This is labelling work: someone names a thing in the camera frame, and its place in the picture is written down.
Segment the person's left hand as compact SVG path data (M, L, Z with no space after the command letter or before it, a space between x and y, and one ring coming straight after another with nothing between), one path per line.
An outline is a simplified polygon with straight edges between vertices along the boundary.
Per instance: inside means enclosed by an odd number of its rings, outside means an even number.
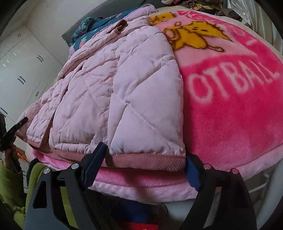
M22 169L18 161L17 147L12 145L9 149L4 151L3 165L15 174L19 174Z

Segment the green sleeve forearm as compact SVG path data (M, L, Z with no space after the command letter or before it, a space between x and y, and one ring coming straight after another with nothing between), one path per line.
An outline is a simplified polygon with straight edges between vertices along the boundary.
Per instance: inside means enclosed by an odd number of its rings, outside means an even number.
M22 173L14 173L4 166L1 161L1 201L9 215L23 229L26 212L36 184L47 166L38 159L31 161L26 175L28 192L24 192L24 179Z

